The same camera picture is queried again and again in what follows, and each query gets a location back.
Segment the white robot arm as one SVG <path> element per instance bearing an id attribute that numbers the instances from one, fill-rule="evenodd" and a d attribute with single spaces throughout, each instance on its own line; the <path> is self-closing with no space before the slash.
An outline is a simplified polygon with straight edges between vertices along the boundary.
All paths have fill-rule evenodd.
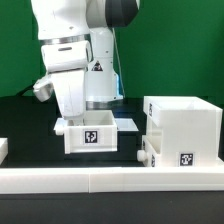
<path id="1" fill-rule="evenodd" d="M 33 91 L 56 95 L 61 116 L 82 125 L 86 107 L 118 99 L 114 27 L 129 25 L 140 0 L 31 0 L 46 69 Z"/>

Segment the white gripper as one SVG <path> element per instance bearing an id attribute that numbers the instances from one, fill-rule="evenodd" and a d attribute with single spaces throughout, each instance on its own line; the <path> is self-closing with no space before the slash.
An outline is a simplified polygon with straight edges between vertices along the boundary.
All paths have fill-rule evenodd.
<path id="1" fill-rule="evenodd" d="M 51 75 L 61 116 L 82 125 L 86 111 L 85 70 L 58 72 Z"/>

